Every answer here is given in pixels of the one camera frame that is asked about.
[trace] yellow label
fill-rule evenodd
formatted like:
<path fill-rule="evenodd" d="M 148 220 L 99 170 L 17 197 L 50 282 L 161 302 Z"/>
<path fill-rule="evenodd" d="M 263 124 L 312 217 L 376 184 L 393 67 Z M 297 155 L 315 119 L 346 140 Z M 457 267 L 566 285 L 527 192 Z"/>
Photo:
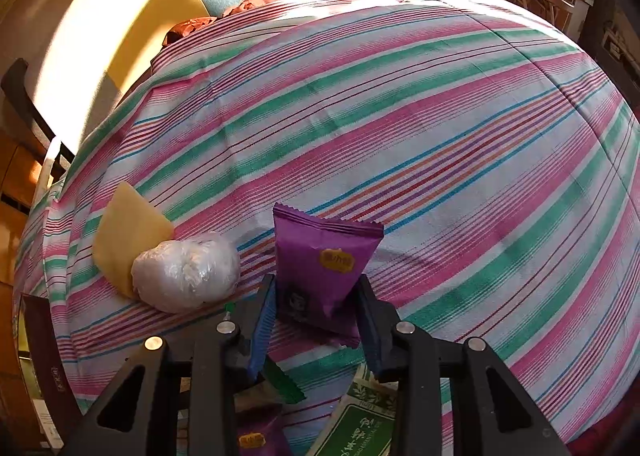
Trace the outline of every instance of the yellow label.
<path fill-rule="evenodd" d="M 325 249 L 320 253 L 320 264 L 330 271 L 347 273 L 353 270 L 356 260 L 340 249 Z"/>
<path fill-rule="evenodd" d="M 238 438 L 238 443 L 243 449 L 256 449 L 258 447 L 262 447 L 267 442 L 261 432 L 250 432 L 249 434 L 243 434 Z"/>

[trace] striped tablecloth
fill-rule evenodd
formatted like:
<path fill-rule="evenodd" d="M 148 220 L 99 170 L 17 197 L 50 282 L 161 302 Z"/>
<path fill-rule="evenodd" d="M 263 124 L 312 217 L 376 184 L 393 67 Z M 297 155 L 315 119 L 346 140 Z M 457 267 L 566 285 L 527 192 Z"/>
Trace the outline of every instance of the striped tablecloth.
<path fill-rule="evenodd" d="M 16 289 L 49 298 L 83 410 L 146 337 L 220 311 L 164 314 L 96 269 L 123 180 L 178 239 L 235 243 L 235 299 L 274 271 L 274 202 L 384 222 L 367 266 L 378 296 L 436 337 L 484 337 L 564 440 L 638 373 L 639 124 L 542 20 L 501 0 L 283 0 L 152 67 L 33 209 L 18 253 Z M 276 322 L 270 354 L 307 396 L 285 415 L 301 455 L 362 352 Z"/>

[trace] purple snack package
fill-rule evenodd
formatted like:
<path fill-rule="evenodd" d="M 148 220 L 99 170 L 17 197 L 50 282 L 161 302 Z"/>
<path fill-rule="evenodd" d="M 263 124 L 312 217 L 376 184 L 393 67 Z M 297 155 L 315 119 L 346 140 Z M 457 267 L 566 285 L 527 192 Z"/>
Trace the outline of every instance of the purple snack package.
<path fill-rule="evenodd" d="M 292 456 L 282 431 L 280 407 L 263 407 L 238 414 L 240 456 Z"/>
<path fill-rule="evenodd" d="M 382 240 L 383 224 L 317 218 L 279 203 L 273 222 L 278 314 L 356 347 L 360 335 L 347 296 Z"/>

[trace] brown cloth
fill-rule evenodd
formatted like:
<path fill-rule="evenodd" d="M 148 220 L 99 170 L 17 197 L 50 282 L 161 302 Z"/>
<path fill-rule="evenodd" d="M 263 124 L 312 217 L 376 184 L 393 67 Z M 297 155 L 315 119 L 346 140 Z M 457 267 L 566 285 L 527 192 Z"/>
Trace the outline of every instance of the brown cloth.
<path fill-rule="evenodd" d="M 263 5 L 274 1 L 278 0 L 242 0 L 239 5 L 226 8 L 222 13 L 222 17 L 226 18 L 227 16 L 231 16 L 232 14 L 238 14 L 239 12 L 244 12 L 249 9 L 262 7 Z M 206 16 L 204 18 L 192 18 L 191 20 L 186 20 L 182 23 L 178 23 L 167 32 L 164 37 L 164 41 L 162 42 L 162 46 L 171 45 L 172 43 L 175 43 L 183 37 L 188 36 L 191 32 L 201 29 L 206 25 L 212 24 L 218 19 L 219 18 L 215 16 Z"/>

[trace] plastic bag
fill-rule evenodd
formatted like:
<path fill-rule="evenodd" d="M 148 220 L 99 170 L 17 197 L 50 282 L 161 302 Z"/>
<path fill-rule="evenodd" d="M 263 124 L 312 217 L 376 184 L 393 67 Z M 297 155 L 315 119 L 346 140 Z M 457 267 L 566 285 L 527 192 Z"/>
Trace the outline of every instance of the plastic bag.
<path fill-rule="evenodd" d="M 214 233 L 165 241 L 136 258 L 131 276 L 142 301 L 182 313 L 231 295 L 240 277 L 240 257 Z"/>
<path fill-rule="evenodd" d="M 357 346 L 360 335 L 347 296 L 382 240 L 383 224 L 317 218 L 279 203 L 273 222 L 278 314 Z"/>

